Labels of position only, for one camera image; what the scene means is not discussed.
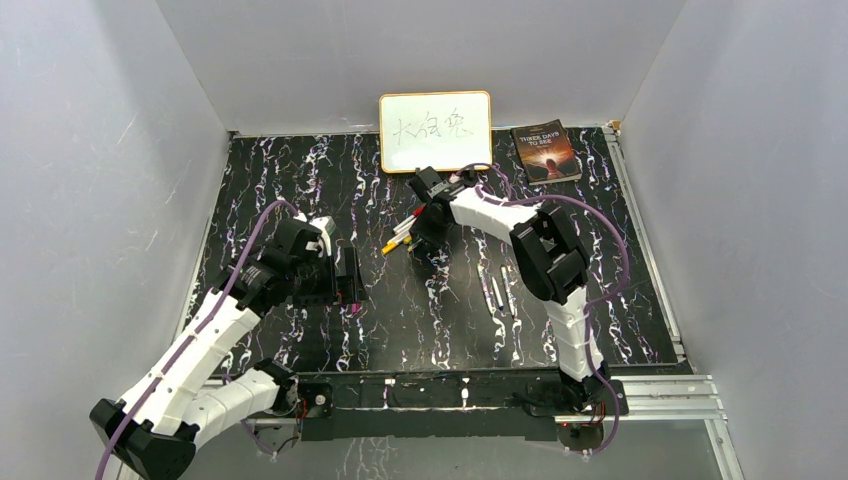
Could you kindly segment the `yellow cap marker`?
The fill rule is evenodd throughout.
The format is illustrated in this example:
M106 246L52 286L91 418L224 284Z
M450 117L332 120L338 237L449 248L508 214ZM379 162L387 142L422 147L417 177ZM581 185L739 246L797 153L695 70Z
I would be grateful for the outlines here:
M407 237L392 239L391 241L387 242L387 243L386 243L386 244L382 247L382 249L381 249L381 254L382 254L383 256L386 256L386 255L388 255L390 252L392 252L393 250L395 250L396 248L398 248L399 246L404 245L404 244L407 244L407 243L408 243L408 238L407 238Z

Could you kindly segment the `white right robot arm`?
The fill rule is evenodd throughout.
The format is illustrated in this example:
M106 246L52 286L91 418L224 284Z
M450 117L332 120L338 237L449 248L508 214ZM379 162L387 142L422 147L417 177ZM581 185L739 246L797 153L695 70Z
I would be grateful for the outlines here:
M490 195L473 173L445 179L427 167L408 185L423 204L412 223L413 241L437 245L454 226L492 236L512 248L520 279L541 301L556 342L560 380L520 400L556 413L590 413L603 399L598 375L604 359L586 318L590 256L569 216L552 203Z

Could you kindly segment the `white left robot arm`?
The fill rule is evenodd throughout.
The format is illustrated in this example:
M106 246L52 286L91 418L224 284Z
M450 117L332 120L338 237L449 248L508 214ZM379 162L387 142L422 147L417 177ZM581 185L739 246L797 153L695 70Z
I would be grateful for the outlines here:
M232 260L195 317L148 374L89 419L126 467L143 479L177 479L209 440L252 414L295 414L297 374L267 358L209 393L201 389L235 344L272 309L355 306L367 293L356 249L329 217L284 219L273 237Z

